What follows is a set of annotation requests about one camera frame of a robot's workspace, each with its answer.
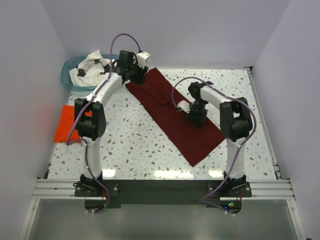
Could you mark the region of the dark red t-shirt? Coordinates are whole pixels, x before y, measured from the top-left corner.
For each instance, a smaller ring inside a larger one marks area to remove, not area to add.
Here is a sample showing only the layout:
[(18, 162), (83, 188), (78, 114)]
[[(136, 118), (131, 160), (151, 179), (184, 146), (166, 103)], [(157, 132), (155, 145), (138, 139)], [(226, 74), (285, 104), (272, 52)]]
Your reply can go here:
[(225, 140), (221, 130), (208, 118), (202, 128), (177, 112), (172, 102), (172, 84), (157, 68), (148, 71), (142, 85), (129, 82), (127, 90), (143, 105), (148, 114), (194, 167)]

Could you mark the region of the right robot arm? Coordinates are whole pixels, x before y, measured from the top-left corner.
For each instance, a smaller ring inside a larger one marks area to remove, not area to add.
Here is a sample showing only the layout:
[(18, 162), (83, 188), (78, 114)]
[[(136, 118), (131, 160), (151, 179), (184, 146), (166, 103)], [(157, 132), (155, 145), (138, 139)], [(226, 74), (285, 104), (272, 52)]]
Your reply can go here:
[(245, 145), (257, 128), (257, 119), (244, 97), (233, 98), (215, 89), (211, 82), (193, 82), (188, 87), (194, 98), (186, 111), (188, 119), (202, 127), (207, 116), (205, 106), (211, 104), (219, 110), (220, 130), (227, 143), (227, 165), (224, 179), (202, 201), (216, 193), (238, 190), (245, 186)]

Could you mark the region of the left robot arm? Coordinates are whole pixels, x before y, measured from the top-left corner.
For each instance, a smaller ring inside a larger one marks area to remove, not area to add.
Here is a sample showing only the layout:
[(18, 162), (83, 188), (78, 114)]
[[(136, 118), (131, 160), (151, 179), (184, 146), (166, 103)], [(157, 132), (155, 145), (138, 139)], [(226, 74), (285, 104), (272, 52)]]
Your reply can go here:
[(121, 50), (118, 59), (95, 59), (98, 76), (105, 79), (85, 98), (74, 102), (74, 125), (80, 141), (84, 143), (84, 172), (80, 181), (75, 183), (77, 191), (88, 193), (92, 197), (110, 198), (110, 192), (103, 184), (100, 148), (101, 138), (107, 129), (104, 107), (111, 96), (130, 81), (142, 85), (149, 70), (147, 63), (151, 54), (140, 50), (138, 53)]

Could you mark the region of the white t-shirt with black print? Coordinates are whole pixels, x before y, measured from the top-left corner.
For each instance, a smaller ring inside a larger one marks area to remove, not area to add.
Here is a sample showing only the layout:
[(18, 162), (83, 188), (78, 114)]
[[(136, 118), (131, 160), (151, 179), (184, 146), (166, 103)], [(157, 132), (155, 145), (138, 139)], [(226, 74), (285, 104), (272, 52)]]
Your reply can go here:
[(69, 71), (72, 84), (75, 87), (96, 87), (107, 79), (107, 67), (110, 67), (110, 57), (104, 57), (99, 50), (90, 53), (76, 67)]

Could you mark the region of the teal plastic basket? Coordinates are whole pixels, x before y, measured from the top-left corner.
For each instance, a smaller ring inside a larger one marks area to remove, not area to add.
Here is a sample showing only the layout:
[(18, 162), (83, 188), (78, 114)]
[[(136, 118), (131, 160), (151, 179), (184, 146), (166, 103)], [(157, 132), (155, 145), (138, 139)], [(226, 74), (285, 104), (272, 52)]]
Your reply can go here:
[[(110, 57), (109, 54), (101, 54), (103, 57)], [(66, 87), (67, 89), (73, 90), (73, 91), (78, 91), (78, 92), (84, 92), (84, 91), (93, 91), (96, 87), (77, 87), (74, 86), (71, 82), (71, 78), (70, 78), (70, 73), (69, 71), (72, 70), (73, 68), (75, 68), (80, 62), (82, 62), (87, 56), (76, 56), (76, 57), (72, 57), (70, 59), (68, 59), (63, 67), (62, 67), (62, 71), (61, 71), (61, 75), (60, 75), (60, 82), (61, 84)], [(115, 61), (119, 58), (118, 55), (114, 54), (112, 56), (112, 58), (110, 58), (110, 62), (113, 63), (114, 66), (116, 66), (117, 64), (115, 63)]]

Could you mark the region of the folded orange t-shirt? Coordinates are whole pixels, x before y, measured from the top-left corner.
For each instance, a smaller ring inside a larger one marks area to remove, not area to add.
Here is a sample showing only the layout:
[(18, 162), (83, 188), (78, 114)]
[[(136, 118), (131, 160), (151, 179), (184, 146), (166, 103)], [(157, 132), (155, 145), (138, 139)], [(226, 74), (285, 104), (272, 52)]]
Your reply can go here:
[(61, 117), (59, 124), (55, 131), (54, 142), (55, 143), (66, 143), (70, 131), (75, 121), (75, 107), (72, 105), (64, 105), (62, 107)]

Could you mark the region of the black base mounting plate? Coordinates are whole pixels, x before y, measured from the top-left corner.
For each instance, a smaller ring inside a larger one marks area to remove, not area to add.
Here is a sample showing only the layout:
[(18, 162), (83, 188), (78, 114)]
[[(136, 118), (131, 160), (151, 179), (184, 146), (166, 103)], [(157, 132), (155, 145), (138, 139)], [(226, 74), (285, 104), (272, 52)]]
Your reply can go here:
[(220, 180), (102, 180), (110, 193), (109, 199), (91, 196), (77, 191), (73, 183), (74, 195), (84, 198), (84, 207), (98, 213), (106, 208), (119, 209), (123, 205), (205, 205), (216, 207), (229, 213), (238, 213), (242, 200), (252, 197), (251, 185), (246, 182), (240, 189), (215, 193), (204, 199), (220, 183)]

